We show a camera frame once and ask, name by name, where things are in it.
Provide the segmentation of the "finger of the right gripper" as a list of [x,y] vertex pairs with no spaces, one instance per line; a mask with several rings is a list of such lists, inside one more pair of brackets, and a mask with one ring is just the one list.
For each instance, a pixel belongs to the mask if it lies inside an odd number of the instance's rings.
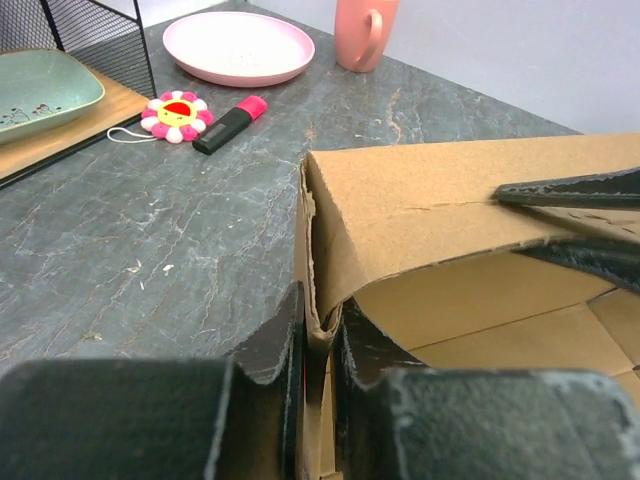
[[639,168],[504,184],[492,198],[528,207],[638,210]]
[[567,239],[519,250],[521,255],[587,273],[639,293],[639,245],[613,239]]

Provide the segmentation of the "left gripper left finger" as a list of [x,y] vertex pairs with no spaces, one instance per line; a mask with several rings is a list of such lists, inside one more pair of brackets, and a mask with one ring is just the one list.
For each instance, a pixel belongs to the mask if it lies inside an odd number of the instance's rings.
[[5,479],[300,479],[303,288],[222,357],[58,359],[1,379]]

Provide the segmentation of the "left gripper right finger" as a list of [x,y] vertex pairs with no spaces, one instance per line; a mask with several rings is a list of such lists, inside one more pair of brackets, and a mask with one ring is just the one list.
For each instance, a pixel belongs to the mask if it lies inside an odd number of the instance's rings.
[[333,350],[335,458],[348,479],[635,479],[639,413],[613,378],[439,369],[348,300]]

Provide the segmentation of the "cardboard box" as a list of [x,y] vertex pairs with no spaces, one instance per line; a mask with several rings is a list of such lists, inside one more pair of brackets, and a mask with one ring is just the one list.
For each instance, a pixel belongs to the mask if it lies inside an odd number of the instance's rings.
[[428,366],[594,371],[639,413],[639,293],[519,253],[567,239],[639,245],[639,209],[492,198],[504,184],[635,167],[635,133],[309,153],[295,247],[308,335],[304,477],[348,479],[335,458],[332,369],[348,300]]

